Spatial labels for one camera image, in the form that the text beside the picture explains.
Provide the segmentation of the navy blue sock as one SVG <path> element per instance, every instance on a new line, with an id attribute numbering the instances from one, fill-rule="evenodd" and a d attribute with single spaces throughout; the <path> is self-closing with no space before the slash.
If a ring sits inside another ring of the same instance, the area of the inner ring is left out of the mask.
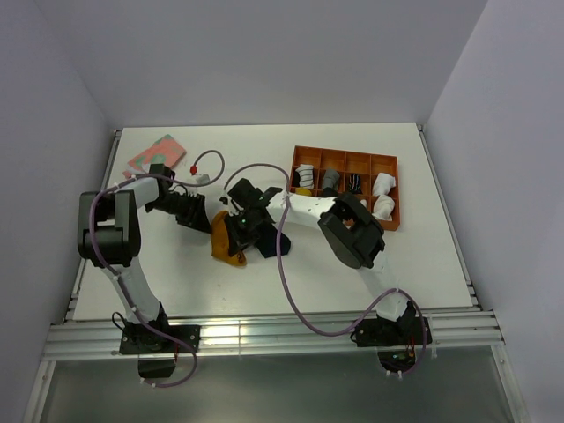
<path id="1" fill-rule="evenodd" d="M 275 257 L 277 249 L 280 255 L 285 256 L 290 252 L 292 243 L 290 239 L 281 234 L 278 238 L 278 229 L 271 223 L 263 223 L 257 228 L 259 238 L 255 243 L 255 247 L 259 250 L 264 258 Z"/>

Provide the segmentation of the mustard yellow striped sock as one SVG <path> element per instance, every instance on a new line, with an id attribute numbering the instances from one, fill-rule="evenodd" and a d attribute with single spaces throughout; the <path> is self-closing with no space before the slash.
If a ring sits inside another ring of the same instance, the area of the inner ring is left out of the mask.
<path id="1" fill-rule="evenodd" d="M 247 264 L 243 252 L 229 255 L 230 241 L 226 228 L 226 217 L 228 211 L 220 211 L 211 222 L 211 255 L 220 262 L 227 263 L 233 267 L 244 267 Z"/>

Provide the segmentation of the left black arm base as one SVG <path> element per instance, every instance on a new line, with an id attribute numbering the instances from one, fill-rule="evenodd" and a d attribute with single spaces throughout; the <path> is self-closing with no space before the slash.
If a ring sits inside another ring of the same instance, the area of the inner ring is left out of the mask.
<path id="1" fill-rule="evenodd" d="M 119 353 L 137 355 L 137 372 L 143 382 L 176 386 L 179 382 L 164 382 L 173 375 L 181 353 L 195 359 L 189 376 L 195 373 L 201 326 L 196 324 L 171 325 L 163 309 L 156 320 L 147 325 L 132 323 L 119 313 L 111 316 L 112 324 L 121 332 Z"/>

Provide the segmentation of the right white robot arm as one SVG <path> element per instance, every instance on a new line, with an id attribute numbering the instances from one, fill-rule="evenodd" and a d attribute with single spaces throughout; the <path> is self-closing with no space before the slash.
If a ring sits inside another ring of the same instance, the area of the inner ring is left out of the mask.
<path id="1" fill-rule="evenodd" d="M 308 329 L 325 337 L 331 335 L 315 327 L 300 312 L 290 292 L 283 264 L 283 257 L 292 246 L 283 233 L 286 222 L 319 229 L 341 264 L 357 271 L 375 272 L 381 290 L 367 311 L 376 316 L 368 318 L 367 313 L 362 313 L 350 326 L 339 330 L 339 335 L 360 332 L 369 324 L 375 326 L 377 338 L 393 344 L 403 342 L 411 334 L 420 316 L 419 306 L 398 287 L 387 264 L 384 229 L 355 195 L 307 197 L 278 187 L 260 190 L 242 178 L 224 190 L 220 201 L 232 207 L 224 218 L 229 255 L 255 247 L 263 256 L 274 257 L 286 299 Z"/>

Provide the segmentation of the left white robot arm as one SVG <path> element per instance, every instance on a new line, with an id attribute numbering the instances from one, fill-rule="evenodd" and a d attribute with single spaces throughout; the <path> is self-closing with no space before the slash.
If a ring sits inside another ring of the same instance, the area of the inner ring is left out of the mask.
<path id="1" fill-rule="evenodd" d="M 140 342 L 152 352 L 168 348 L 172 331 L 161 302 L 153 294 L 139 262 L 142 245 L 140 209 L 164 212 L 180 226 L 208 234 L 212 228 L 205 196 L 196 186 L 176 184 L 175 172 L 152 165 L 145 175 L 134 176 L 110 189 L 80 195 L 78 253 L 103 270 L 125 308 L 125 325 L 140 332 Z"/>

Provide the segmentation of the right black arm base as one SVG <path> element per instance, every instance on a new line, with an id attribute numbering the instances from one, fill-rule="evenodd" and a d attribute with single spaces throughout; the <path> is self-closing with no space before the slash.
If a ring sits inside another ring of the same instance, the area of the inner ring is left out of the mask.
<path id="1" fill-rule="evenodd" d="M 406 325 L 389 322 L 380 317 L 364 319 L 350 339 L 359 348 L 384 348 L 378 352 L 378 360 L 386 371 L 399 374 L 410 371 L 417 363 L 416 349 L 433 342 L 433 336 L 424 317 L 423 323 L 415 318 Z"/>

